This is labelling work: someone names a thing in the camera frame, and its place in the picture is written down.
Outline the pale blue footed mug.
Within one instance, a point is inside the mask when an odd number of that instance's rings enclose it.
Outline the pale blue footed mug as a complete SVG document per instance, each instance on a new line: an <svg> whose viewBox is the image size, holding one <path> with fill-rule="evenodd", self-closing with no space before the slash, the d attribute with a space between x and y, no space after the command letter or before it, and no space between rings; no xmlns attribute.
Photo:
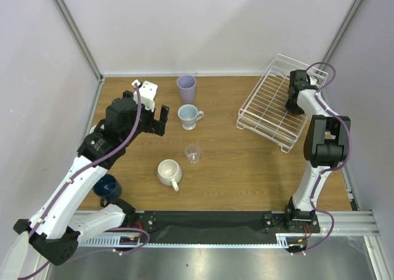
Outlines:
<svg viewBox="0 0 394 280"><path fill-rule="evenodd" d="M178 109L178 117L185 130L193 130L196 123L204 117L204 112L191 104L182 105Z"/></svg>

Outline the cream round mug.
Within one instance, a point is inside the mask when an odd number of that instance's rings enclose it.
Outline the cream round mug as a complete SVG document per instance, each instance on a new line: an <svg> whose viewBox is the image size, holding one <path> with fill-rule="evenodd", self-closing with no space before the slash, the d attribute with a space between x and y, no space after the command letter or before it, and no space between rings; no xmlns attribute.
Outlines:
<svg viewBox="0 0 394 280"><path fill-rule="evenodd" d="M166 159L161 161L157 168L157 176L163 185L172 187L176 192L179 191L182 168L175 160Z"/></svg>

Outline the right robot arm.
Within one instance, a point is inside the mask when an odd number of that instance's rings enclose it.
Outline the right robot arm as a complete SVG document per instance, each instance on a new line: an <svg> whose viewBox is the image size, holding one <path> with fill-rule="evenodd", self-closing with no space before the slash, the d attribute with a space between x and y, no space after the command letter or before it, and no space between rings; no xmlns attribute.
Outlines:
<svg viewBox="0 0 394 280"><path fill-rule="evenodd" d="M285 107L293 114L305 114L310 120L304 142L307 165L283 217L287 230L301 232L315 221L318 197L330 173L348 160L351 121L329 107L305 70L290 72Z"/></svg>

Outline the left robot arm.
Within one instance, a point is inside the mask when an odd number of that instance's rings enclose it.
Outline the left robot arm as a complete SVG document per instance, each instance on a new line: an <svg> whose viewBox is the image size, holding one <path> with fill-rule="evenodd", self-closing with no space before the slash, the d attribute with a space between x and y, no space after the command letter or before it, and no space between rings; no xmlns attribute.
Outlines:
<svg viewBox="0 0 394 280"><path fill-rule="evenodd" d="M108 199L106 206L85 221L71 218L93 186L139 134L164 135L168 114L169 107L163 105L159 119L155 119L155 109L135 95L124 94L113 100L105 118L78 148L55 193L30 219L18 220L14 231L18 234L27 231L31 246L51 264L59 266L71 258L80 243L111 229L131 230L137 219L135 209L120 198Z"/></svg>

